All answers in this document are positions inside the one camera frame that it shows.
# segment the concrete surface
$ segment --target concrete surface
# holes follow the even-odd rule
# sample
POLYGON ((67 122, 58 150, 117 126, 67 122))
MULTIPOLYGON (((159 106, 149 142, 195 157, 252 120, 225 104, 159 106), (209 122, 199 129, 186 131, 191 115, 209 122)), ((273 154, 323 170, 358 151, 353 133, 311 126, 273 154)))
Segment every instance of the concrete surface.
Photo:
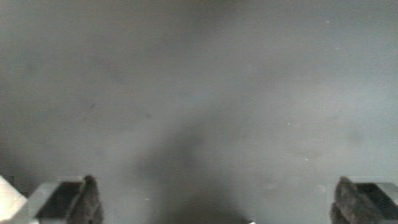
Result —
POLYGON ((0 170, 97 177, 106 223, 328 223, 398 179, 394 0, 1 0, 0 170))

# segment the gray floor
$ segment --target gray floor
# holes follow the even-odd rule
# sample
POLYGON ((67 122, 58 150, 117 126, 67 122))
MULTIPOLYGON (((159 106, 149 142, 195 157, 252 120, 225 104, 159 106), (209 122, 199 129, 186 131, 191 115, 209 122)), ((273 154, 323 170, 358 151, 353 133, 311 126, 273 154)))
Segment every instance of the gray floor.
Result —
POLYGON ((1 0, 0 169, 99 179, 106 223, 328 223, 398 182, 398 2, 1 0))

